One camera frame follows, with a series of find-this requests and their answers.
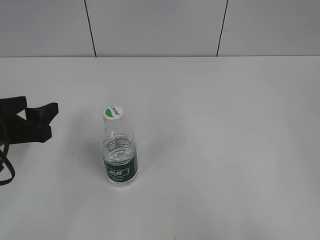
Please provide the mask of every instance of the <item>water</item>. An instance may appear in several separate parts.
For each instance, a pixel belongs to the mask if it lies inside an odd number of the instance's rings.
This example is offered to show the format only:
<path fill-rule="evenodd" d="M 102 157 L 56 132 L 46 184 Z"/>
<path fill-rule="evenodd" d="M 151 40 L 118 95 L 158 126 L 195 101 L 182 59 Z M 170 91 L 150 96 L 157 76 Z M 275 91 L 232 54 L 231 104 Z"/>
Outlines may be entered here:
<path fill-rule="evenodd" d="M 103 160 L 107 177 L 113 183 L 127 183 L 137 175 L 137 150 L 127 135 L 103 143 Z"/>

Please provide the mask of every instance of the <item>white bottle cap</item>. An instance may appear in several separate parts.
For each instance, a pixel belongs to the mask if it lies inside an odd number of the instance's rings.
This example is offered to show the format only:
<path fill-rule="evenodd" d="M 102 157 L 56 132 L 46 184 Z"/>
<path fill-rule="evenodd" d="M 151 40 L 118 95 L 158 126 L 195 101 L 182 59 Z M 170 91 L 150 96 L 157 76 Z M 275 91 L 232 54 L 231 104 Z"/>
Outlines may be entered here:
<path fill-rule="evenodd" d="M 124 110 L 116 105 L 108 106 L 103 112 L 103 118 L 106 120 L 117 120 L 124 115 Z"/>

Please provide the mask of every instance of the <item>water bottle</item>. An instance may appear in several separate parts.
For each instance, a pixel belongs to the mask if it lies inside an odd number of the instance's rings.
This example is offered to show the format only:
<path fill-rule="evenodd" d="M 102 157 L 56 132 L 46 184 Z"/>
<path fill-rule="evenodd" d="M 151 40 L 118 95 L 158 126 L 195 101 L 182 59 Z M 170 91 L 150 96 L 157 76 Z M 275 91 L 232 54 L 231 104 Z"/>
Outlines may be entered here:
<path fill-rule="evenodd" d="M 107 107 L 103 120 L 102 148 L 107 178 L 114 184 L 127 184 L 138 174 L 134 134 L 127 128 L 124 110 L 119 106 Z"/>

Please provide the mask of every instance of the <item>white table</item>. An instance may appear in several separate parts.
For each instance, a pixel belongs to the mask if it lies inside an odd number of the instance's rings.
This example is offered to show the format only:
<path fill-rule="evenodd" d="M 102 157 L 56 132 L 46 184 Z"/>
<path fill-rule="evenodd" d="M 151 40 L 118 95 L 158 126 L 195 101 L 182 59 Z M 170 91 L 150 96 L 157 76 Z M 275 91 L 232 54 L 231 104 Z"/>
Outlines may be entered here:
<path fill-rule="evenodd" d="M 0 98 L 59 104 L 46 143 L 10 146 L 1 240 L 318 240 L 320 57 L 1 58 Z M 111 185 L 118 104 L 139 175 Z"/>

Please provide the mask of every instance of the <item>green label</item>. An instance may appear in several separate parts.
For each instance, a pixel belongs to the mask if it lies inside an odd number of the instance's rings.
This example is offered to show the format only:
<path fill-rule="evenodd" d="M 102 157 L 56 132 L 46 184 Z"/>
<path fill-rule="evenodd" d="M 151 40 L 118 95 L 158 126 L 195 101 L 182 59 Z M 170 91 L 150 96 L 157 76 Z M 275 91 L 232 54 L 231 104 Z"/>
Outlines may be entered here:
<path fill-rule="evenodd" d="M 110 118 L 113 118 L 114 116 L 112 115 L 112 111 L 110 110 L 110 108 L 107 108 L 106 110 L 105 110 L 105 115 L 107 115 L 108 117 L 110 117 Z"/>
<path fill-rule="evenodd" d="M 124 183 L 132 179 L 138 171 L 137 154 L 126 164 L 112 165 L 104 161 L 106 174 L 115 182 Z"/>

